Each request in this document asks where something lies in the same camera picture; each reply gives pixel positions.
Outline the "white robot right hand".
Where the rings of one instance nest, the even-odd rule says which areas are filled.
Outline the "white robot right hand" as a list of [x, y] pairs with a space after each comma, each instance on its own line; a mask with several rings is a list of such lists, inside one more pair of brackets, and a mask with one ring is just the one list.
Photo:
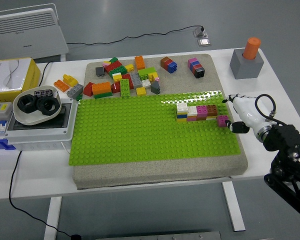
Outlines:
[[225, 121], [232, 133], [245, 134], [252, 129], [256, 138], [261, 138], [261, 136], [271, 128], [271, 125], [274, 124], [271, 121], [267, 121], [266, 118], [257, 111], [255, 101], [255, 97], [240, 94], [231, 94], [222, 101], [223, 103], [231, 102], [234, 110], [241, 119], [241, 121], [237, 122]]

